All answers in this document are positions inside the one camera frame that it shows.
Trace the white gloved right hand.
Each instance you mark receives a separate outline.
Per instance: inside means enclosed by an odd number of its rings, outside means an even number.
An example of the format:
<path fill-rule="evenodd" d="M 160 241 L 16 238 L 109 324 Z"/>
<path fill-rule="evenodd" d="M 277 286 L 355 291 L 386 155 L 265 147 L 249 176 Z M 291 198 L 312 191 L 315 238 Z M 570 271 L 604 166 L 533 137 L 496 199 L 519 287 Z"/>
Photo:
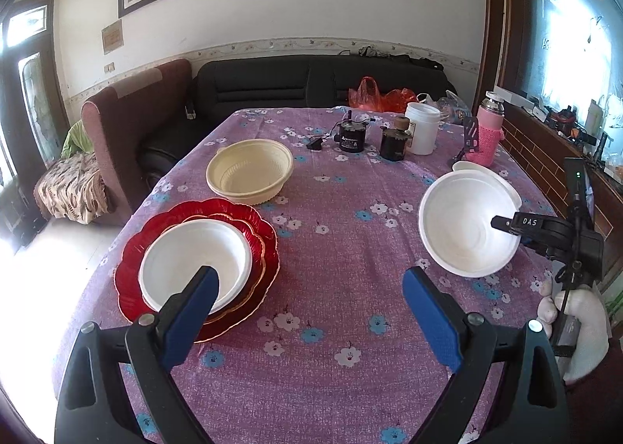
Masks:
<path fill-rule="evenodd" d="M 547 337 L 552 337 L 553 324 L 561 313 L 575 321 L 577 338 L 574 354 L 559 363 L 567 385 L 582 380 L 605 359 L 609 350 L 610 328 L 605 308 L 598 294 L 586 286 L 553 294 L 552 279 L 540 286 L 542 299 L 537 307 L 537 320 Z"/>

